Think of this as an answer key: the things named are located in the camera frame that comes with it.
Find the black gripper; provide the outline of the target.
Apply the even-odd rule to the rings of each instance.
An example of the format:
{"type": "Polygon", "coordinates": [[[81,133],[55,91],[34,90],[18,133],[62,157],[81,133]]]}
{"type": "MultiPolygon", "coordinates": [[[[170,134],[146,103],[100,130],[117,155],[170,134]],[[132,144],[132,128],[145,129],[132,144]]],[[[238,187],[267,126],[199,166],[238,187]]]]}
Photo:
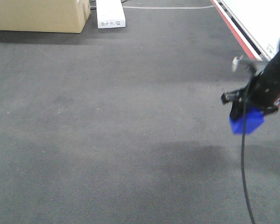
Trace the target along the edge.
{"type": "Polygon", "coordinates": [[[232,60],[232,72],[236,72],[239,66],[244,66],[245,71],[252,76],[242,89],[224,92],[221,95],[223,105],[232,102],[230,112],[232,119],[238,119],[240,115],[244,115],[249,106],[261,110],[264,115],[278,110],[276,102],[280,99],[280,73],[263,71],[257,75],[257,62],[244,56],[236,56],[232,60]]]}

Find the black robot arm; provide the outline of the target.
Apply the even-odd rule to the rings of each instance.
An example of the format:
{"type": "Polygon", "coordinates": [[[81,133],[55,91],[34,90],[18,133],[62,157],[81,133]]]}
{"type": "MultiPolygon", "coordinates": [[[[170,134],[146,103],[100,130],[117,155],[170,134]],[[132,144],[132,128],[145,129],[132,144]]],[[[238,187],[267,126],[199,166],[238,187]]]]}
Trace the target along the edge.
{"type": "Polygon", "coordinates": [[[259,61],[238,57],[232,61],[232,70],[235,71],[240,64],[245,65],[252,76],[245,87],[224,92],[221,96],[222,104],[232,102],[231,120],[239,120],[249,106],[260,110],[265,116],[277,112],[276,102],[280,99],[280,41],[278,52],[263,70],[257,67],[259,61]]]}

